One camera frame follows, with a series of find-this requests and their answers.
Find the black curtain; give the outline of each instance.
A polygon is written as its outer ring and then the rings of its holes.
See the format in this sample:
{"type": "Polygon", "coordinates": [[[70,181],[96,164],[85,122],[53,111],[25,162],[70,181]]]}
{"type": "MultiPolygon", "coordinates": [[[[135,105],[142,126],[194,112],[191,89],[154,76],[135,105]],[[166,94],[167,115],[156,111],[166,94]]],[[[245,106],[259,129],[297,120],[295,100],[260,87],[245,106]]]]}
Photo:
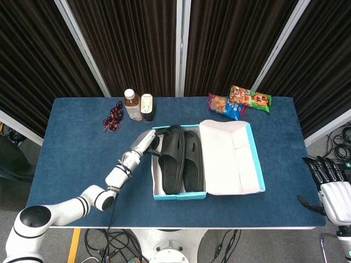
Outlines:
{"type": "Polygon", "coordinates": [[[57,97],[102,96],[54,1],[0,1],[0,110],[44,136],[57,97]]]}
{"type": "Polygon", "coordinates": [[[185,96],[250,89],[297,0],[192,0],[185,96]]]}
{"type": "Polygon", "coordinates": [[[174,96],[177,0],[69,0],[113,96],[174,96]]]}
{"type": "Polygon", "coordinates": [[[351,2],[312,0],[258,91],[293,97],[305,138],[350,109],[351,2]]]}

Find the chip bag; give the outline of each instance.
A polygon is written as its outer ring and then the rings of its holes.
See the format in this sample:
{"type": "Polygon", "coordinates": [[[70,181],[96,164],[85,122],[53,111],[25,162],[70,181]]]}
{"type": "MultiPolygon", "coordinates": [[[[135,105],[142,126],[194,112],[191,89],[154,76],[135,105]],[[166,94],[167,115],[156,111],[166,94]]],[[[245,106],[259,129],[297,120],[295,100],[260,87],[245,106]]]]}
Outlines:
{"type": "Polygon", "coordinates": [[[272,97],[253,90],[243,89],[238,86],[231,86],[229,99],[231,102],[243,104],[259,110],[267,111],[272,105],[272,97]]]}
{"type": "Polygon", "coordinates": [[[237,121],[241,119],[245,112],[244,105],[232,103],[228,97],[217,96],[211,93],[208,93],[208,108],[237,121]]]}

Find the table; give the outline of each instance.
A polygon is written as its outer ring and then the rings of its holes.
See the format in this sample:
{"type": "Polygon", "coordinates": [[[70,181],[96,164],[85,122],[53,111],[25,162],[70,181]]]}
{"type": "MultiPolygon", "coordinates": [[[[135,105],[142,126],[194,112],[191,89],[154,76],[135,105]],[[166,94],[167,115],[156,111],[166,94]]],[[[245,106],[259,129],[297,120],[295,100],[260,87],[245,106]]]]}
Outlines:
{"type": "MultiPolygon", "coordinates": [[[[138,135],[151,127],[230,121],[207,108],[206,97],[154,98],[152,122],[125,114],[116,133],[103,131],[103,119],[122,98],[60,98],[54,101],[27,206],[54,204],[79,196],[105,177],[138,135]]],[[[246,196],[207,195],[204,200],[155,201],[151,157],[144,156],[117,200],[112,227],[118,228],[313,228],[323,216],[298,202],[302,195],[319,203],[293,100],[273,97],[271,113],[247,108],[266,191],[246,196]]],[[[68,227],[106,227],[110,211],[91,213],[68,227]]]]}

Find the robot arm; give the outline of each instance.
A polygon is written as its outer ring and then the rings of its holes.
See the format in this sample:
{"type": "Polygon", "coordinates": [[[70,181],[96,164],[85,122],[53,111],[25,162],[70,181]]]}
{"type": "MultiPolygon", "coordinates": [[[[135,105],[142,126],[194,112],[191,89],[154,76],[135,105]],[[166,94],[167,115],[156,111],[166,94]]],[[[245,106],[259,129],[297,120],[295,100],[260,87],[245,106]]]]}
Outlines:
{"type": "Polygon", "coordinates": [[[326,215],[330,222],[339,227],[336,236],[344,250],[345,257],[351,263],[351,183],[338,166],[329,158],[317,157],[317,160],[303,158],[316,183],[322,207],[308,203],[302,196],[297,196],[307,209],[326,215]]]}
{"type": "Polygon", "coordinates": [[[89,214],[91,207],[107,210],[114,203],[123,184],[131,178],[132,171],[140,163],[140,157],[150,149],[155,137],[155,130],[147,130],[136,139],[131,150],[124,153],[122,160],[106,177],[107,190],[92,185],[71,200],[53,205],[35,205],[22,210],[8,237],[4,263],[42,263],[40,245],[52,224],[67,225],[89,214]]]}

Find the bottle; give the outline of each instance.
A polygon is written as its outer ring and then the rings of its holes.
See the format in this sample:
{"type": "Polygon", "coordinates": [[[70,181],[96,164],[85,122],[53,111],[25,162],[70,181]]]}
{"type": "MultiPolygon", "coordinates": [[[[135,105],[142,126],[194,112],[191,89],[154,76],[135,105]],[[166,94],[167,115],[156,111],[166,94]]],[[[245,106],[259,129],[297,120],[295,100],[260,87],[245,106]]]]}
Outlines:
{"type": "Polygon", "coordinates": [[[151,94],[143,94],[141,96],[141,115],[146,122],[151,122],[154,118],[154,105],[151,94]]]}
{"type": "Polygon", "coordinates": [[[126,89],[124,91],[124,104],[126,105],[126,110],[129,114],[129,117],[136,121],[141,121],[143,116],[140,112],[140,98],[139,96],[132,90],[126,89]]]}

